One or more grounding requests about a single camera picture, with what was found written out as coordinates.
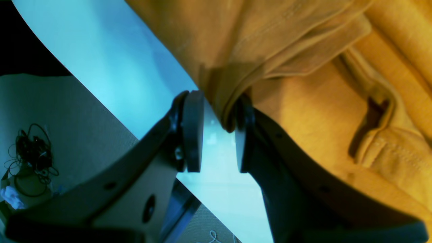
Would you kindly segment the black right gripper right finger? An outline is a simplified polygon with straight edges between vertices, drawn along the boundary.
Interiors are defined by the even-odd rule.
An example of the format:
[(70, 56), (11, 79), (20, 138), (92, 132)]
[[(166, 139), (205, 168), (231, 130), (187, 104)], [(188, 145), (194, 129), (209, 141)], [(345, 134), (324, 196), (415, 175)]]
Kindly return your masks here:
[(417, 217), (385, 206), (318, 165), (246, 95), (234, 106), (239, 172), (261, 188), (275, 243), (425, 243)]

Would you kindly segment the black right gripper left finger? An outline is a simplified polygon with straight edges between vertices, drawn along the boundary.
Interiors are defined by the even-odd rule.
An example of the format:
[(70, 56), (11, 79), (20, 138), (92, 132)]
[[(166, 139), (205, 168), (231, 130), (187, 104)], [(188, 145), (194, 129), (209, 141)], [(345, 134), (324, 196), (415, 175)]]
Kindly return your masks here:
[(18, 243), (156, 243), (179, 172), (199, 172), (204, 95), (181, 92), (166, 115), (122, 158), (91, 180), (13, 214)]

